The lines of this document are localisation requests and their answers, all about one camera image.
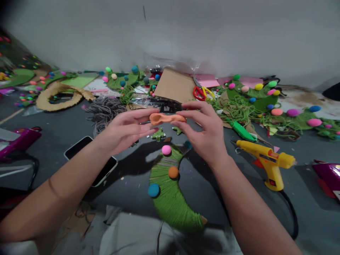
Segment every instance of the yarn-wrapped wreath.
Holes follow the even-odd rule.
[[[153,198],[154,206],[159,217],[171,227],[183,231],[194,232],[202,230],[207,219],[194,212],[187,202],[178,185],[178,177],[171,179],[168,175],[170,167],[178,168],[183,156],[189,151],[183,145],[171,145],[171,155],[158,155],[150,172],[151,184],[158,184],[160,193]]]

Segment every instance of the yellow glue gun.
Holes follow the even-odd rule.
[[[295,158],[291,155],[281,152],[277,154],[271,148],[248,142],[238,140],[236,145],[242,150],[254,155],[262,164],[262,167],[267,173],[268,179],[265,180],[265,185],[273,191],[283,190],[283,180],[279,167],[290,168],[296,164]]]

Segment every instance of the yellow pom-pom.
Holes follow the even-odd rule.
[[[273,93],[273,96],[278,96],[280,93],[281,93],[281,91],[276,90],[276,91]]]
[[[263,88],[263,84],[260,84],[260,83],[259,83],[259,84],[256,84],[256,85],[255,85],[255,89],[256,89],[256,90],[261,90],[262,88]]]

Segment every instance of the right hand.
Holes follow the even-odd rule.
[[[187,135],[195,151],[211,166],[227,153],[223,138],[223,122],[213,107],[206,102],[190,101],[182,104],[182,108],[188,110],[176,114],[193,119],[203,127],[203,130],[196,132],[189,124],[180,121],[173,121],[171,124]]]

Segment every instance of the left hand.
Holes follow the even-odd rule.
[[[112,122],[94,140],[100,149],[116,155],[135,143],[139,138],[152,135],[158,131],[151,123],[139,125],[149,121],[152,113],[159,109],[138,109],[118,114]]]

